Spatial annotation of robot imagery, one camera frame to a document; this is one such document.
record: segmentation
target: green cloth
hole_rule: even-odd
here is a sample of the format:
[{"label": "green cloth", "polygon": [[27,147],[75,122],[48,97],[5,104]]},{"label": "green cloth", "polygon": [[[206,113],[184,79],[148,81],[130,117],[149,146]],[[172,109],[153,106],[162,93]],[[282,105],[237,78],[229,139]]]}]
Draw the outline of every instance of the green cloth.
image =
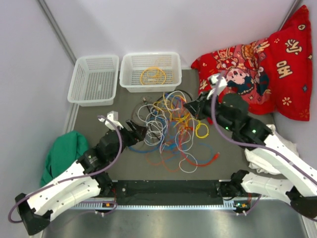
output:
[{"label": "green cloth", "polygon": [[41,187],[65,172],[88,149],[88,141],[76,131],[58,137],[46,157]]}]

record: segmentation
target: white plastic basket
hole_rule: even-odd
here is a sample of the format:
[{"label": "white plastic basket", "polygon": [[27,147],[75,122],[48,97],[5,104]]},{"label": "white plastic basket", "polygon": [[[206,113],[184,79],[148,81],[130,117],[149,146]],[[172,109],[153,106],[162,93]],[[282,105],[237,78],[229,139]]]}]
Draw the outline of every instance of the white plastic basket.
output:
[{"label": "white plastic basket", "polygon": [[[142,85],[140,77],[149,67],[158,67],[166,75],[166,81]],[[123,57],[120,70],[120,85],[131,93],[174,91],[182,82],[180,57],[175,52],[134,53]]]},{"label": "white plastic basket", "polygon": [[76,61],[67,99],[83,107],[113,104],[119,57],[87,56]]}]

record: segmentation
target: metal floor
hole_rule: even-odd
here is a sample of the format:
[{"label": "metal floor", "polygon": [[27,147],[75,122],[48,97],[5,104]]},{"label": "metal floor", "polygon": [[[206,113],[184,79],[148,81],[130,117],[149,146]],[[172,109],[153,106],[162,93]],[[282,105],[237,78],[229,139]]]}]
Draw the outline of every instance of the metal floor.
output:
[{"label": "metal floor", "polygon": [[116,211],[102,218],[68,210],[43,238],[308,238],[302,218],[280,201],[262,200],[246,217],[231,211]]}]

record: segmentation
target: pillow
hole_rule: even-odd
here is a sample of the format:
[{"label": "pillow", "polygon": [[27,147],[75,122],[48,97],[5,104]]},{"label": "pillow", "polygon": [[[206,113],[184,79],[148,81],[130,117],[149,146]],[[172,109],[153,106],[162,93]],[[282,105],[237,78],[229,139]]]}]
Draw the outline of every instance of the pillow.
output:
[{"label": "pillow", "polygon": [[211,90],[210,76],[221,72],[228,85],[220,100],[224,94],[238,93],[254,114],[277,110],[290,119],[308,121],[313,64],[307,7],[268,38],[205,54],[191,67],[199,71],[199,93]]}]

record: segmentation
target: table surface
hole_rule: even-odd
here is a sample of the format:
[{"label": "table surface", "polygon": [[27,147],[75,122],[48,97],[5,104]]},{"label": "table surface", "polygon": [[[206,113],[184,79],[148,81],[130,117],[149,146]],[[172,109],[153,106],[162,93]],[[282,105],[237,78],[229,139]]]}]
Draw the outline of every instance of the table surface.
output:
[{"label": "table surface", "polygon": [[[198,95],[199,80],[195,70],[182,71],[182,83],[177,89],[182,89],[189,92],[193,98]],[[101,137],[105,135],[108,128],[97,120],[97,115],[107,115],[110,111],[117,111],[119,121],[125,125],[125,121],[131,118],[131,113],[135,105],[141,102],[141,99],[146,96],[153,101],[157,100],[162,93],[130,93],[125,88],[122,88],[119,83],[117,86],[116,97],[111,106],[102,107],[79,107],[74,130],[82,133],[88,140],[91,146],[95,146]],[[264,123],[273,123],[272,115],[256,116]],[[248,162],[245,159],[243,150],[227,142],[222,138],[215,127],[209,125],[209,136],[206,139],[194,138],[194,145],[190,150],[191,154],[198,160],[207,161],[211,157],[211,149],[201,143],[208,144],[214,152],[219,152],[220,156],[217,160],[206,167],[198,167],[194,173],[187,174],[182,171],[169,172],[162,165],[150,165],[145,157],[145,154],[132,152],[125,149],[119,160],[113,167],[108,170],[108,173],[113,180],[161,180],[161,179],[230,179],[230,176],[238,170],[249,170]],[[143,142],[139,142],[134,146],[136,149],[147,150],[150,147]],[[148,159],[153,163],[161,161],[158,151],[148,154]],[[172,159],[166,163],[171,169],[178,168],[180,157]],[[183,162],[182,168],[191,171],[193,166],[187,162]]]}]

